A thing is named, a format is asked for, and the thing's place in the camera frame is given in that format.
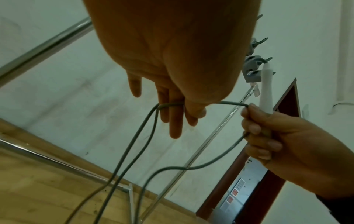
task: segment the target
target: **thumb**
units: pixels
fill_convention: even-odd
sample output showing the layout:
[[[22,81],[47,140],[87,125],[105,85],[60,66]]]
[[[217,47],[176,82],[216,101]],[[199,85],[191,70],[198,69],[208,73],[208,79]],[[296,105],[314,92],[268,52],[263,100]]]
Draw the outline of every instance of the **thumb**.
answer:
[[[207,114],[205,107],[207,104],[194,103],[189,99],[185,99],[184,106],[188,113],[195,118],[203,118]]]
[[[267,114],[263,112],[255,104],[250,104],[248,107],[249,117],[262,127],[266,127],[272,131],[278,132],[293,132],[302,129],[304,126],[303,119],[291,117],[286,114],[274,112]]]

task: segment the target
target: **wooden door frame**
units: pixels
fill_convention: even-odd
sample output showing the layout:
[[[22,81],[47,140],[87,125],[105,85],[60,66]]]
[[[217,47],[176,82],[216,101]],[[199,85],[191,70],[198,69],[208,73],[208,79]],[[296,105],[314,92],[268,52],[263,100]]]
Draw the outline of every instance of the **wooden door frame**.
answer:
[[[298,100],[298,92],[296,79],[290,84],[288,89],[282,95],[280,100],[274,106],[275,111],[293,116],[300,117],[300,107]],[[210,193],[202,206],[196,212],[196,215],[207,220],[213,209],[220,202],[228,188],[242,171],[249,156],[244,149],[237,156],[230,168],[226,171],[214,190]],[[249,199],[244,204],[242,210],[235,219],[237,224],[260,224],[266,216],[269,208],[278,196],[285,180],[267,171],[262,181],[256,186]]]

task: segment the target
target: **hand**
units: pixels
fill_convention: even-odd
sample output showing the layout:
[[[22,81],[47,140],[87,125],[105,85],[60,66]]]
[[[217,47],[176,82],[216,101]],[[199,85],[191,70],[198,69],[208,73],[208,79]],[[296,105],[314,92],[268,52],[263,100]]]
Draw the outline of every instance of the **hand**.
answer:
[[[233,89],[256,23],[260,0],[84,0],[97,35],[128,75],[132,94],[141,80],[155,82],[170,136],[182,132],[183,114],[195,126],[205,106]]]
[[[250,132],[247,154],[271,172],[325,199],[354,196],[354,153],[338,139],[304,119],[266,114],[254,104],[241,115]]]

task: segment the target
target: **sleeve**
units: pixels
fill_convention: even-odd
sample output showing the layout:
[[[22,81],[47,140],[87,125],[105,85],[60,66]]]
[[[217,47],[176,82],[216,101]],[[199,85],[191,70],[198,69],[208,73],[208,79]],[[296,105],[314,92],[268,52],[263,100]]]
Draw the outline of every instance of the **sleeve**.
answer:
[[[317,198],[329,209],[331,215],[340,224],[354,224],[354,196],[326,200],[317,195]]]

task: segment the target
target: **metal rod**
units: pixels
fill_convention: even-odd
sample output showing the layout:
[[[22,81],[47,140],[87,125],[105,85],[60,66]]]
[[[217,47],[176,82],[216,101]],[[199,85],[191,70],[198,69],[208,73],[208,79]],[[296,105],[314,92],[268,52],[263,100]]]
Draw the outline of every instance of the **metal rod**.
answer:
[[[251,87],[243,98],[240,100],[240,103],[245,102],[252,94],[254,87]],[[200,154],[206,149],[206,147],[211,143],[211,141],[219,134],[219,132],[223,129],[223,127],[229,122],[229,120],[234,116],[236,111],[240,108],[240,106],[235,106],[231,112],[224,118],[224,120],[218,125],[218,127],[213,131],[213,133],[204,141],[204,143],[198,148],[198,150],[194,153],[194,155],[188,160],[188,162],[184,165],[185,167],[190,167],[193,162],[200,156]],[[177,175],[170,181],[170,183],[162,190],[162,192],[155,198],[152,204],[143,212],[140,216],[140,223],[143,223],[146,218],[153,212],[156,206],[159,204],[160,200],[162,200],[166,194],[172,189],[172,187],[178,182],[178,180],[183,176],[185,170],[179,171]]]
[[[106,178],[96,176],[92,173],[89,173],[89,172],[79,169],[77,167],[70,166],[70,165],[63,163],[61,161],[46,157],[44,155],[41,155],[39,153],[25,149],[21,146],[10,143],[10,142],[3,140],[3,139],[0,139],[0,148],[3,148],[7,151],[14,152],[14,153],[22,155],[22,156],[25,156],[25,157],[33,159],[33,160],[36,160],[38,162],[42,162],[44,164],[59,168],[61,170],[67,171],[69,173],[76,174],[78,176],[93,180],[98,183],[104,184],[104,183],[107,183],[107,181],[108,181],[108,179],[106,179]],[[114,184],[114,182],[111,182],[109,184],[109,186],[112,187],[113,184]],[[125,192],[128,192],[130,190],[130,187],[128,187],[126,185],[121,185],[121,184],[118,185],[118,188],[125,191]]]
[[[26,52],[0,68],[0,87],[33,68],[64,47],[93,30],[91,19],[86,19],[69,27],[55,37]]]
[[[129,204],[130,204],[130,223],[133,224],[134,222],[134,191],[133,191],[133,185],[130,183],[129,184]]]

